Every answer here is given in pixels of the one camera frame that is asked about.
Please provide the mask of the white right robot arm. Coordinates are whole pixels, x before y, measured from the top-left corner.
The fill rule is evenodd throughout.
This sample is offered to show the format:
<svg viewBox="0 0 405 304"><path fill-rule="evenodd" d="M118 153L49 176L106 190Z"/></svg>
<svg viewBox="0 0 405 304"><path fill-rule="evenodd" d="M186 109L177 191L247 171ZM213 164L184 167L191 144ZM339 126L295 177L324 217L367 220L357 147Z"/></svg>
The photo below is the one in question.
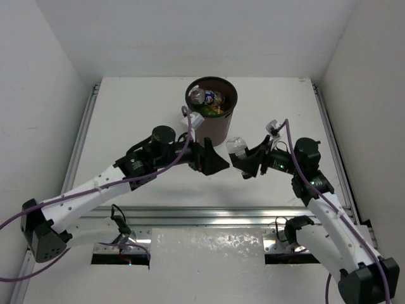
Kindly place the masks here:
<svg viewBox="0 0 405 304"><path fill-rule="evenodd" d="M318 146L303 137L292 151L272 146L265 154L261 173L273 168L291 174L294 194L319 221L315 224L308 216L287 220L285 240L307 249L328 270L345 303L390 303L399 265L384 258L353 224L319 169Z"/></svg>

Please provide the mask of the clear bottle yellow cap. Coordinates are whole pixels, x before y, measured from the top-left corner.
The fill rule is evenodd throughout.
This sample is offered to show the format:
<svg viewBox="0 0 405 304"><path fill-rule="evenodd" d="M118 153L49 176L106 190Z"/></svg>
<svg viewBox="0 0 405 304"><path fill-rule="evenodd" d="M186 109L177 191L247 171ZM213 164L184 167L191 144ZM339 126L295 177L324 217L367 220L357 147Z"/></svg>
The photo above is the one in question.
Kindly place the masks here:
<svg viewBox="0 0 405 304"><path fill-rule="evenodd" d="M215 111L217 112L217 114L222 114L224 112L224 110L220 106L217 106L215 108Z"/></svg>

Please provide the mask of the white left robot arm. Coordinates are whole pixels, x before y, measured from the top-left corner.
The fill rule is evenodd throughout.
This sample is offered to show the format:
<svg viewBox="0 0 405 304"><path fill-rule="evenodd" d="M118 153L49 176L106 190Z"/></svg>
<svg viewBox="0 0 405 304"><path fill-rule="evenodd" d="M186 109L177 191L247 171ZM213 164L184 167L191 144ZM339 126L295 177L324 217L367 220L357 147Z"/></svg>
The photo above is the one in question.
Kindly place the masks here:
<svg viewBox="0 0 405 304"><path fill-rule="evenodd" d="M130 235L124 216L111 212L84 225L101 205L143 208L262 207L264 191L242 179L210 141L200 144L160 125L121 158L84 184L42 203L24 203L22 232L39 263L66 249L95 242L122 243Z"/></svg>

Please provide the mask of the green plastic bottle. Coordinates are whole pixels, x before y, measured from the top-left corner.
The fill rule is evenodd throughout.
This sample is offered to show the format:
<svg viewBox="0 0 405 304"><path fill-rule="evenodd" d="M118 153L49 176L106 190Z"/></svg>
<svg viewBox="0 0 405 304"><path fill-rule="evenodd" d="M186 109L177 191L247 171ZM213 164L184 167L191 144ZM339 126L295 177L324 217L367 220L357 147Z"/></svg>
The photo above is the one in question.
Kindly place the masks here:
<svg viewBox="0 0 405 304"><path fill-rule="evenodd" d="M206 105L198 106L197 109L199 113L202 113L203 115L211 116L216 114L216 112L212 108Z"/></svg>

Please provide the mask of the clear bottle black label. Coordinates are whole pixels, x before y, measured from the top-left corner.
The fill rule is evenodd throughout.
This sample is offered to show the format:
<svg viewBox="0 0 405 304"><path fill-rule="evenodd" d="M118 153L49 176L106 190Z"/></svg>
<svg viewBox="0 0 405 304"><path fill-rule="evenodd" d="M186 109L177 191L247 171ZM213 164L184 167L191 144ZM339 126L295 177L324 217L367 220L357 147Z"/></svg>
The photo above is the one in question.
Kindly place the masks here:
<svg viewBox="0 0 405 304"><path fill-rule="evenodd" d="M230 138L226 142L226 148L232 164L247 158L247 144L241 137Z"/></svg>
<svg viewBox="0 0 405 304"><path fill-rule="evenodd" d="M203 89L195 86L189 92L190 102L195 105L220 106L225 102L225 97L218 91Z"/></svg>

